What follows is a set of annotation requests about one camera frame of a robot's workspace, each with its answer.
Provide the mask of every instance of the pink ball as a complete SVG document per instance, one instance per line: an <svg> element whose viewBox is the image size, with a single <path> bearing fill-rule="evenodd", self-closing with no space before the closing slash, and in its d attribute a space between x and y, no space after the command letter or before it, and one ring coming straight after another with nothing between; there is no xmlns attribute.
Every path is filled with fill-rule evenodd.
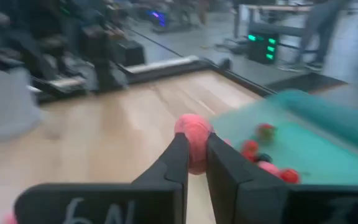
<svg viewBox="0 0 358 224"><path fill-rule="evenodd" d="M279 176L280 170L274 164L271 164L271 163L265 162L265 161L260 161L260 162L258 162L258 166L261 169L264 169L267 172L269 172L277 177Z"/></svg>
<svg viewBox="0 0 358 224"><path fill-rule="evenodd" d="M197 114L184 114L175 123L175 134L184 133L190 145L189 172L202 174L206 170L206 144L214 132L212 125Z"/></svg>
<svg viewBox="0 0 358 224"><path fill-rule="evenodd" d="M230 140L228 140L228 139L225 139L225 140L223 140L226 144L228 144L229 146L231 146L231 141Z"/></svg>
<svg viewBox="0 0 358 224"><path fill-rule="evenodd" d="M9 215L7 215L4 219L3 224L17 224L15 215L13 213L10 213Z"/></svg>

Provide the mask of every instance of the red ball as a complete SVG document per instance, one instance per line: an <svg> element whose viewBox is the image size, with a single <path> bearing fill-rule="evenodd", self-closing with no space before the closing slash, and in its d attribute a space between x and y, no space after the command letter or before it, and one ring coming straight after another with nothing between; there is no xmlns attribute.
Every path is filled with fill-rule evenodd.
<svg viewBox="0 0 358 224"><path fill-rule="evenodd" d="M244 142L244 145L242 147L242 151L249 151L253 153L254 155L258 153L259 145L256 141L253 140L246 140Z"/></svg>
<svg viewBox="0 0 358 224"><path fill-rule="evenodd" d="M246 159L248 159L251 162L255 162L255 153L252 153L251 151L242 151L242 156L244 156Z"/></svg>
<svg viewBox="0 0 358 224"><path fill-rule="evenodd" d="M279 173L281 179L290 184L299 184L300 176L295 169L284 169Z"/></svg>
<svg viewBox="0 0 358 224"><path fill-rule="evenodd" d="M275 127L271 124L260 124L257 128L257 135L263 141L272 141L275 135Z"/></svg>

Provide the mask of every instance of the wooden floor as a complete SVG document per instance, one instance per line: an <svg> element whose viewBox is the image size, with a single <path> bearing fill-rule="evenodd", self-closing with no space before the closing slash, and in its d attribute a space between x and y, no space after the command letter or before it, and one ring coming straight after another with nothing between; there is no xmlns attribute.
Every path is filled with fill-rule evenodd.
<svg viewBox="0 0 358 224"><path fill-rule="evenodd" d="M218 74L200 72L44 106L51 119L0 143L0 220L34 184L130 182L165 150L181 114L209 118L257 99ZM204 175L190 176L188 223L214 223L207 189Z"/></svg>

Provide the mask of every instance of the white plastic bin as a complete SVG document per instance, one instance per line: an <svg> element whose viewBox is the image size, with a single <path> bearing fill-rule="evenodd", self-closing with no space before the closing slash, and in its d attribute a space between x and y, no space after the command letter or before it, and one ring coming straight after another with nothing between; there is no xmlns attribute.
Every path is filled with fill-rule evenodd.
<svg viewBox="0 0 358 224"><path fill-rule="evenodd" d="M40 110L28 89L24 68L0 71L0 141L18 137L40 121Z"/></svg>

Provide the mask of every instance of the cable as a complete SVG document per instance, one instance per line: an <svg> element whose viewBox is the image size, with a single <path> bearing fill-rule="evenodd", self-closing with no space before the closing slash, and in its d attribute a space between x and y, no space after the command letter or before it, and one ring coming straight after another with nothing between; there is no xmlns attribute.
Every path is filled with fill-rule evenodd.
<svg viewBox="0 0 358 224"><path fill-rule="evenodd" d="M171 53L173 53L173 54L175 54L175 55L177 55L179 57L184 57L183 55L179 54L178 52L176 52L176 51L174 51L174 50L172 50L172 49L170 49L170 48L158 43L157 41L155 41L155 40L153 40L153 39L151 39L151 38L149 38L149 37L147 37L147 36L145 36L145 35L143 35L143 34L141 34L139 32L134 31L133 29L130 29L130 28L126 28L126 29L131 31L131 32L134 32L135 34L137 34L137 35L139 35L139 36L141 36L141 37L143 37L143 38L145 38L145 39L147 39L147 40L149 40L149 41L151 41L151 42L153 42L155 44L157 44L158 46L164 48L165 50L167 50L167 51L169 51L169 52L171 52Z"/></svg>

